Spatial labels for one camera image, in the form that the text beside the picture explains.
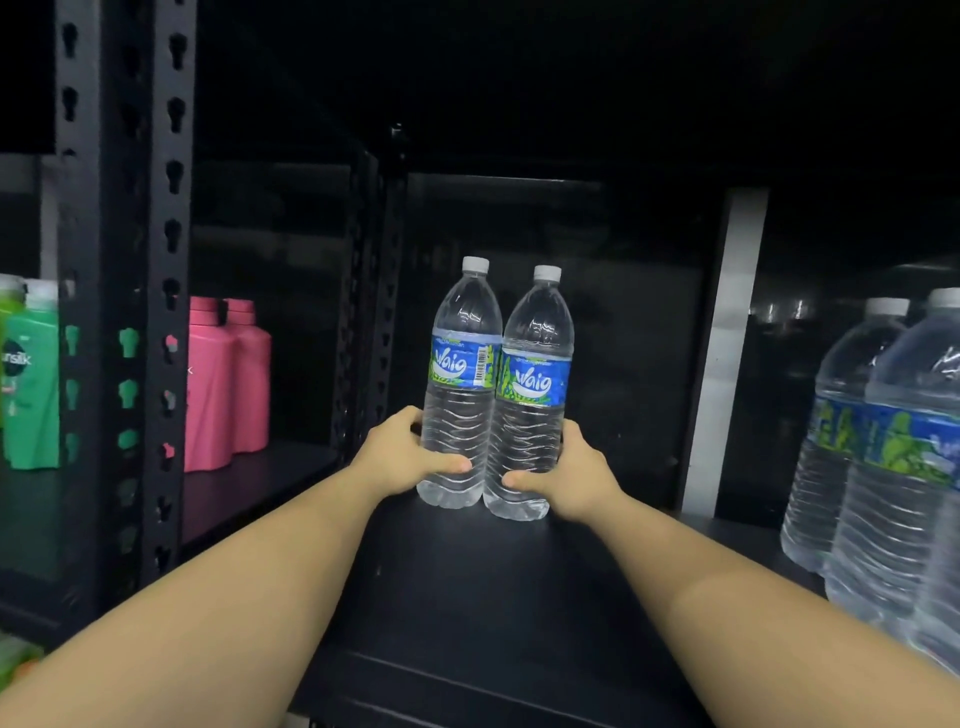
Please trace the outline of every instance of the shelf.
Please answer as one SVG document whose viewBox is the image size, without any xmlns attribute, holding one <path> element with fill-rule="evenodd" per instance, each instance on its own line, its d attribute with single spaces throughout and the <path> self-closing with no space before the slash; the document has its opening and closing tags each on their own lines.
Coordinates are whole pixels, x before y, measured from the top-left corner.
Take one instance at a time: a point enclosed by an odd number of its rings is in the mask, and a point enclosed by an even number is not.
<svg viewBox="0 0 960 728">
<path fill-rule="evenodd" d="M 219 471 L 183 478 L 182 542 L 185 560 L 277 508 L 336 467 L 324 445 L 273 441 L 266 449 L 235 455 Z"/>
<path fill-rule="evenodd" d="M 689 520 L 810 589 L 776 531 Z M 374 514 L 294 699 L 324 723 L 710 726 L 615 563 L 585 529 L 443 511 Z"/>
</svg>

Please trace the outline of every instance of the fingers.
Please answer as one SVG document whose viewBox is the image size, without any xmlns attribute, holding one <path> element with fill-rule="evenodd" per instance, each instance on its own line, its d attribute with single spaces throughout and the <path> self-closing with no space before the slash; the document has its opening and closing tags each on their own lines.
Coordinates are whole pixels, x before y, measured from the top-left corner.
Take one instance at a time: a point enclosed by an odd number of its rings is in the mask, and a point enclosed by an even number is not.
<svg viewBox="0 0 960 728">
<path fill-rule="evenodd" d="M 408 404 L 390 419 L 392 420 L 394 417 L 407 425 L 407 427 L 412 427 L 413 425 L 418 425 L 423 422 L 423 410 L 413 404 Z"/>
<path fill-rule="evenodd" d="M 515 491 L 536 491 L 546 495 L 544 489 L 549 484 L 550 473 L 529 473 L 510 471 L 503 476 L 503 484 Z"/>
<path fill-rule="evenodd" d="M 584 442 L 584 434 L 580 431 L 580 426 L 573 420 L 564 420 L 564 442 Z"/>
<path fill-rule="evenodd" d="M 426 457 L 426 469 L 429 473 L 467 473 L 473 469 L 473 463 L 465 455 L 452 452 L 423 451 Z"/>
</svg>

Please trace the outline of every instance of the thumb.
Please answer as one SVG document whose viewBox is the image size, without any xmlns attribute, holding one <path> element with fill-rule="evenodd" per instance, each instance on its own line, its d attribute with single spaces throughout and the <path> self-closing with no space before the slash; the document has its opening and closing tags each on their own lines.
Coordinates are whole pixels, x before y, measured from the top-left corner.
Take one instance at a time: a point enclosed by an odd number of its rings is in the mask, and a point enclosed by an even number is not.
<svg viewBox="0 0 960 728">
<path fill-rule="evenodd" d="M 503 484 L 515 491 L 535 491 L 546 495 L 549 490 L 550 473 L 510 471 L 503 476 Z"/>
<path fill-rule="evenodd" d="M 423 455 L 428 473 L 467 473 L 473 469 L 473 463 L 465 455 L 430 450 L 424 450 Z"/>
</svg>

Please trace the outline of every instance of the forearm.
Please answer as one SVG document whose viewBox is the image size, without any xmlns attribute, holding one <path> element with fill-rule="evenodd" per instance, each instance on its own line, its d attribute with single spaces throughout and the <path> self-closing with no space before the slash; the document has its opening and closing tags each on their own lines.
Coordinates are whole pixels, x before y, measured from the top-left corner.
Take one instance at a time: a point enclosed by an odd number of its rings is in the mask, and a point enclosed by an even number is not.
<svg viewBox="0 0 960 728">
<path fill-rule="evenodd" d="M 719 728 L 956 725 L 960 681 L 626 496 L 589 525 Z"/>
<path fill-rule="evenodd" d="M 340 471 L 125 602 L 4 695 L 0 725 L 270 725 L 376 505 L 359 486 Z"/>
</svg>

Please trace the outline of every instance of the shelf post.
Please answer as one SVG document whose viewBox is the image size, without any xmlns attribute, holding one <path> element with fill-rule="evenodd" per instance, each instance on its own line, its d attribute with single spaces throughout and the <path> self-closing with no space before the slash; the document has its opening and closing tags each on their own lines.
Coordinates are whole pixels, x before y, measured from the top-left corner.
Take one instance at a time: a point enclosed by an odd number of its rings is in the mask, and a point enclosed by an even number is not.
<svg viewBox="0 0 960 728">
<path fill-rule="evenodd" d="M 137 588 L 150 3 L 57 0 L 59 637 Z"/>
<path fill-rule="evenodd" d="M 140 588 L 180 559 L 197 0 L 156 0 Z"/>
</svg>

